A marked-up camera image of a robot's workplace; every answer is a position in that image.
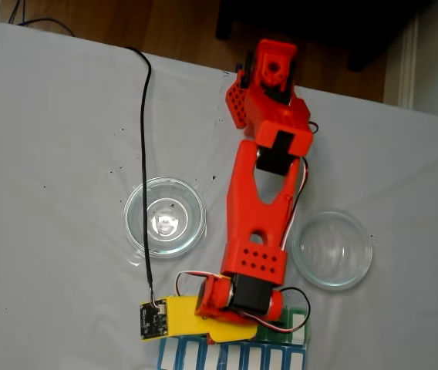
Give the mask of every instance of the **circuit board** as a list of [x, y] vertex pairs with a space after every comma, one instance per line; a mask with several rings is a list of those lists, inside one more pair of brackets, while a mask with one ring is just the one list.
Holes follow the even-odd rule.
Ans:
[[167, 335], [166, 300], [156, 301], [157, 308], [150, 303], [140, 306], [140, 338], [152, 339]]

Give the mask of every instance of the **hole in red part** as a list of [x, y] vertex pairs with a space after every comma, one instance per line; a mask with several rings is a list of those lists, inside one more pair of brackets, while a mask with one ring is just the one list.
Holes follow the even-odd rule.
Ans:
[[265, 235], [261, 231], [255, 231], [252, 235], [250, 235], [250, 242], [257, 244], [266, 244], [267, 235]]
[[276, 62], [268, 63], [268, 70], [272, 73], [276, 73], [279, 70], [279, 64]]

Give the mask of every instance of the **clear glass dish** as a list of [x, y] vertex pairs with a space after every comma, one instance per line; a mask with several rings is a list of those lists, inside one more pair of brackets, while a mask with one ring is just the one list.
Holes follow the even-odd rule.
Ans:
[[[142, 185], [126, 202], [126, 233], [142, 254]], [[193, 187], [171, 177], [147, 181], [147, 234], [151, 257], [175, 257], [190, 250], [205, 231], [204, 202]]]
[[310, 282], [341, 291], [365, 276], [372, 262], [372, 242], [352, 215], [322, 210], [308, 216], [295, 232], [291, 255]]

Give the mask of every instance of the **wire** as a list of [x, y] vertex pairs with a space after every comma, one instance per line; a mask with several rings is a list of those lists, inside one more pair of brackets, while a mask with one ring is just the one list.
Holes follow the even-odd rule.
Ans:
[[289, 231], [291, 230], [291, 226], [293, 225], [293, 222], [295, 220], [296, 206], [298, 205], [298, 199], [299, 196], [302, 194], [303, 189], [305, 188], [306, 181], [308, 180], [308, 162], [304, 157], [302, 157], [302, 160], [303, 160], [302, 183], [299, 186], [298, 194], [296, 195], [295, 202], [293, 203], [293, 208], [291, 209], [291, 214], [289, 215], [288, 218], [288, 225], [286, 226], [284, 233], [282, 234], [281, 251], [283, 251], [286, 248], [286, 241], [288, 241]]
[[25, 0], [22, 4], [22, 22], [25, 22]]
[[145, 110], [145, 100], [147, 97], [147, 88], [149, 87], [150, 75], [152, 74], [152, 66], [149, 59], [137, 49], [127, 46], [126, 49], [135, 52], [147, 64], [147, 77], [143, 84], [142, 103], [140, 104], [140, 146], [142, 150], [142, 211], [143, 211], [143, 250], [145, 255], [145, 269], [147, 273], [147, 283], [150, 289], [150, 303], [156, 308], [156, 300], [154, 297], [152, 270], [150, 268], [149, 255], [149, 237], [147, 235], [147, 167], [146, 167], [146, 152], [145, 152], [145, 129], [143, 124], [143, 116]]
[[318, 132], [318, 124], [313, 122], [313, 121], [308, 121], [308, 124], [310, 126], [314, 126], [315, 127], [315, 131], [312, 131], [312, 133], [317, 133]]
[[270, 323], [262, 320], [261, 318], [258, 318], [257, 316], [254, 316], [252, 314], [248, 314], [247, 312], [237, 311], [237, 313], [240, 314], [241, 316], [244, 316], [246, 318], [250, 318], [250, 319], [256, 321], [258, 324], [266, 327], [267, 329], [271, 329], [271, 330], [276, 331], [278, 333], [284, 333], [284, 334], [294, 333], [295, 331], [297, 331], [297, 330], [303, 328], [303, 326], [305, 326], [306, 322], [308, 321], [308, 318], [310, 317], [310, 314], [312, 313], [312, 306], [310, 305], [310, 300], [306, 296], [305, 292], [302, 291], [300, 288], [297, 288], [297, 287], [282, 288], [279, 291], [280, 292], [283, 292], [283, 291], [298, 291], [301, 294], [303, 294], [303, 297], [305, 297], [306, 303], [308, 304], [308, 312], [306, 314], [305, 320], [303, 320], [303, 322], [300, 325], [295, 326], [293, 328], [279, 328], [278, 326], [270, 324]]
[[13, 24], [13, 22], [15, 21], [15, 17], [17, 16], [17, 10], [19, 10], [19, 6], [20, 6], [20, 0], [17, 0], [15, 6], [13, 7], [10, 18], [8, 18], [8, 23]]
[[202, 278], [208, 278], [209, 276], [215, 276], [216, 278], [222, 278], [220, 275], [214, 274], [212, 272], [207, 272], [207, 271], [194, 271], [194, 270], [180, 271], [180, 272], [178, 272], [178, 275], [176, 275], [176, 278], [174, 279], [174, 293], [178, 297], [181, 296], [180, 290], [178, 288], [178, 280], [180, 280], [180, 276], [182, 274], [189, 274], [192, 276], [200, 276]]
[[73, 31], [67, 25], [61, 23], [58, 19], [54, 19], [54, 18], [50, 18], [50, 17], [29, 19], [28, 21], [20, 22], [17, 25], [30, 25], [32, 23], [37, 23], [37, 22], [54, 22], [58, 25], [61, 25], [72, 37], [75, 37], [75, 34], [73, 33]]

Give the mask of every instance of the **yellow part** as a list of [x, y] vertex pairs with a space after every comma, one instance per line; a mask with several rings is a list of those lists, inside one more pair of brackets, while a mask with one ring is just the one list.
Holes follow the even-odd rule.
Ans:
[[257, 325], [236, 325], [195, 315], [197, 297], [167, 297], [167, 336], [209, 334], [213, 341], [242, 341], [257, 334]]

